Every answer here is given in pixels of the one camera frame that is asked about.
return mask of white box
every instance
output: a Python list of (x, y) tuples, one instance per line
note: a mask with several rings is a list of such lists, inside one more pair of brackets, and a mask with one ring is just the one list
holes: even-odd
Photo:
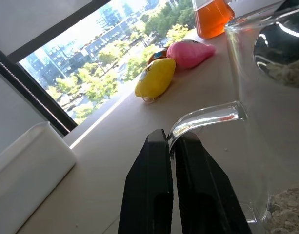
[(49, 122), (33, 126), (0, 154), (0, 234), (14, 234), (75, 165)]

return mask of orange liquid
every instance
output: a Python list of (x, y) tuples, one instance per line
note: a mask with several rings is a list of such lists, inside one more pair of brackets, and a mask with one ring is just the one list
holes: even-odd
[(197, 34), (203, 39), (223, 33), (224, 25), (235, 17), (234, 11), (224, 0), (214, 0), (194, 13)]

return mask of pink toy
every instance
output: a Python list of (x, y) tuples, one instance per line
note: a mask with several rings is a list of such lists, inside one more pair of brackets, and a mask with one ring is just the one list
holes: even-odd
[(167, 57), (174, 59), (181, 68), (192, 68), (211, 57), (216, 49), (194, 40), (174, 42), (167, 51)]

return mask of city view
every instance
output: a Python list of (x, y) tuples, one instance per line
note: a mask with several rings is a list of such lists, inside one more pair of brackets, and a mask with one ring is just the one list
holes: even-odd
[(112, 0), (20, 65), (81, 124), (194, 27), (191, 0)]

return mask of white countertop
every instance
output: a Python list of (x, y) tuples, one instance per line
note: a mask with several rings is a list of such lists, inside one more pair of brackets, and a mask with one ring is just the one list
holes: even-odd
[[(197, 35), (190, 38), (201, 41)], [(215, 45), (216, 54), (196, 68), (176, 74), (158, 102), (148, 105), (132, 92), (102, 120), (94, 119), (93, 114), (89, 121), (98, 124), (73, 144), (75, 167), (19, 234), (117, 233), (125, 177), (147, 135), (157, 128), (168, 132), (184, 114), (235, 98), (226, 35), (203, 43)], [(81, 136), (80, 128), (66, 137), (69, 144)], [(238, 198), (245, 199), (248, 174), (242, 123), (209, 126), (198, 136), (228, 174)], [(173, 223), (172, 234), (181, 233), (178, 220)]]

